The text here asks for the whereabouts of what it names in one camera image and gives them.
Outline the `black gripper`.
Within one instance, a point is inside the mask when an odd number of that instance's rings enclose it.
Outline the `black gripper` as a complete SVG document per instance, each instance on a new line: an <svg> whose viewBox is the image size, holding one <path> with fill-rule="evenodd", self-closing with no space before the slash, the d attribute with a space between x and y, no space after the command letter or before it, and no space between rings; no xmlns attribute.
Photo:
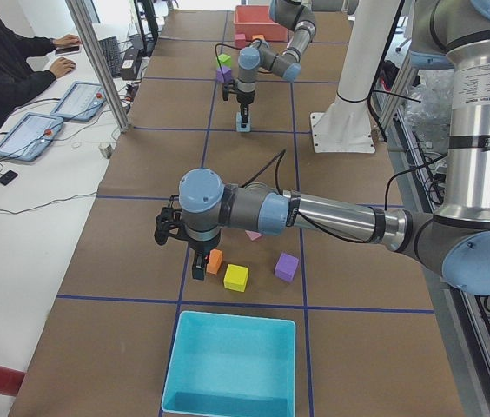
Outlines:
<svg viewBox="0 0 490 417"><path fill-rule="evenodd" d="M192 278L203 281L206 267L209 263L210 252L219 245L219 240L197 241L192 240L190 247L194 251L194 265L192 266Z"/></svg>
<svg viewBox="0 0 490 417"><path fill-rule="evenodd" d="M236 91L237 102L240 104L240 113L242 115L242 120L244 122L249 122L249 109L248 106L252 104L255 100L254 91Z"/></svg>

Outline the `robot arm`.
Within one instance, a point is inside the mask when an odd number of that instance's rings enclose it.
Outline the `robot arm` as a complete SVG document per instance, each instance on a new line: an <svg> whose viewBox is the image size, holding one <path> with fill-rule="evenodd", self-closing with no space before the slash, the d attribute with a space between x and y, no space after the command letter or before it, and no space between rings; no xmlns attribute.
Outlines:
<svg viewBox="0 0 490 417"><path fill-rule="evenodd" d="M278 235L296 226L382 244L454 288L490 295L490 1L418 2L412 50L442 55L454 67L443 203L432 214L384 211L262 184L226 184L209 169L194 169L179 184L179 235L195 252L196 279L221 228Z"/></svg>
<svg viewBox="0 0 490 417"><path fill-rule="evenodd" d="M240 50L237 78L224 87L223 98L236 95L240 109L236 114L236 130L250 131L249 106L255 100L257 75L260 70L293 82L301 72L301 58L316 35L313 11L300 1L273 1L270 19L291 31L286 48L274 50L266 41L254 40Z"/></svg>

